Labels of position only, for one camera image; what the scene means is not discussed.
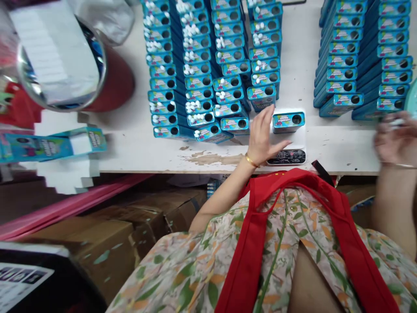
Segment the woman's hand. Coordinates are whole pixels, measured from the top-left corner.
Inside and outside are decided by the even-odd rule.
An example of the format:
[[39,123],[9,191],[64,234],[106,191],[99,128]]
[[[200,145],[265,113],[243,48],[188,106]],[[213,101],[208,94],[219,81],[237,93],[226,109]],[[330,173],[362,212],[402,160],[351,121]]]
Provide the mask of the woman's hand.
[[251,124],[251,136],[249,138],[248,157],[258,166],[271,159],[278,152],[288,146],[291,141],[284,140],[271,146],[269,143],[269,126],[274,113],[274,106],[268,106],[261,111]]
[[[392,126],[392,122],[401,120],[399,126]],[[417,121],[411,119],[406,111],[385,116],[378,125],[374,143],[382,163],[417,167]]]

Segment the woman's right hand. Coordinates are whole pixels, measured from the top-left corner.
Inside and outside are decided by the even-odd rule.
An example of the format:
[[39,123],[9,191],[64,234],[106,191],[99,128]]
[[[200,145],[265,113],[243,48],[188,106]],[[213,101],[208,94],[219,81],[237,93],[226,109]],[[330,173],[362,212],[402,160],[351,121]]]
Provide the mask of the woman's right hand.
[[[393,127],[391,123],[396,120],[403,122]],[[417,120],[406,111],[386,115],[378,125],[374,144],[382,163],[417,167]]]

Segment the plastic bag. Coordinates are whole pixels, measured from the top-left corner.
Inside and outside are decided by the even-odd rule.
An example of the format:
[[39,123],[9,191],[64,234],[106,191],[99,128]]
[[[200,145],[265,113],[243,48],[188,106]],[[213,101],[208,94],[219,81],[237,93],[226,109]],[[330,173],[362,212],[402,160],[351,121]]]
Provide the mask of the plastic bag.
[[100,37],[110,46],[122,45],[129,36],[135,14],[125,0],[67,1],[74,14],[98,30]]

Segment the woman's left hand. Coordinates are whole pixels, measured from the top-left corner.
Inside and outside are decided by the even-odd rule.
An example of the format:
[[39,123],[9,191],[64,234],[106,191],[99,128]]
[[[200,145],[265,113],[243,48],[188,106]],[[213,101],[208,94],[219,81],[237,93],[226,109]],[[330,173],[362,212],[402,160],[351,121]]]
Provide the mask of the woman's left hand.
[[248,157],[258,166],[282,151],[291,141],[284,140],[276,145],[269,142],[269,129],[274,106],[268,106],[259,113],[251,124]]

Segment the peeling paint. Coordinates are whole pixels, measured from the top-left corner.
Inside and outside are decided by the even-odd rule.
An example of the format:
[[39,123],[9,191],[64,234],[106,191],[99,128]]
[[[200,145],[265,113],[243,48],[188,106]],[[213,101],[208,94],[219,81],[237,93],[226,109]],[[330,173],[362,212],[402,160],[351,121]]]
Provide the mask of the peeling paint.
[[204,154],[205,150],[202,152],[197,152],[191,155],[191,157],[198,157],[198,156],[202,156]]
[[241,146],[244,145],[239,140],[237,140],[236,138],[232,138],[232,139],[230,139],[230,141],[233,142],[233,143],[237,143],[238,145],[241,145]]
[[109,257],[110,250],[106,250],[101,256],[94,260],[93,264],[97,265],[107,260]]
[[237,165],[240,162],[242,156],[243,154],[227,157],[220,156],[218,154],[202,155],[202,153],[195,153],[192,155],[191,158],[188,158],[186,160],[197,165],[208,165],[217,162],[219,162],[222,165]]

